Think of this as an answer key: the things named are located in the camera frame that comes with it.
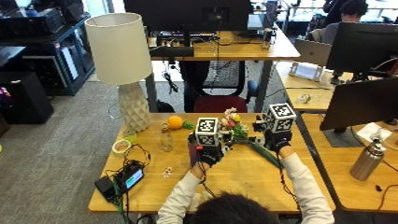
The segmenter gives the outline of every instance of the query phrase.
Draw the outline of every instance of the metal thermos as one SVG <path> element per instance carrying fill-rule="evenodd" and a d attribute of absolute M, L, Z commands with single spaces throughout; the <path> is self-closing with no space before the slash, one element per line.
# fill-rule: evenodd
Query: metal thermos
<path fill-rule="evenodd" d="M 383 147 L 379 139 L 371 143 L 357 159 L 356 164 L 351 168 L 351 175 L 359 180 L 367 180 L 371 177 L 377 165 L 385 158 L 387 148 Z"/>

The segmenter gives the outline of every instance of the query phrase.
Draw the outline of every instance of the hand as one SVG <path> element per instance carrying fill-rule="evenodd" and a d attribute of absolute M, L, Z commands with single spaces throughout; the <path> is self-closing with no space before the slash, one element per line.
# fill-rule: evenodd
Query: hand
<path fill-rule="evenodd" d="M 289 146 L 289 141 L 292 140 L 292 132 L 285 131 L 281 133 L 273 133 L 272 130 L 266 131 L 266 144 L 264 146 L 279 154 L 279 151 Z"/>
<path fill-rule="evenodd" d="M 222 145 L 218 147 L 203 147 L 203 149 L 199 150 L 199 161 L 208 163 L 212 167 L 222 161 L 227 151 L 230 150 L 230 146 L 223 147 Z"/>

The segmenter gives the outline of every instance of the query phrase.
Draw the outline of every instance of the lamp shade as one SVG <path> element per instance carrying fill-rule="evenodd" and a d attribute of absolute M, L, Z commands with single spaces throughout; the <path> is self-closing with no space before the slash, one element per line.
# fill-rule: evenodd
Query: lamp shade
<path fill-rule="evenodd" d="M 99 80 L 111 85 L 131 84 L 152 74 L 152 62 L 143 27 L 135 13 L 112 13 L 86 21 Z"/>

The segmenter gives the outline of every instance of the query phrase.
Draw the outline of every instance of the textured lamp base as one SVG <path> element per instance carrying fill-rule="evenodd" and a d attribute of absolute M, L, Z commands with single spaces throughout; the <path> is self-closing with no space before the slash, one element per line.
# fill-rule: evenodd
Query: textured lamp base
<path fill-rule="evenodd" d="M 120 108 L 127 129 L 136 133 L 150 127 L 150 105 L 140 83 L 122 85 L 119 88 Z"/>

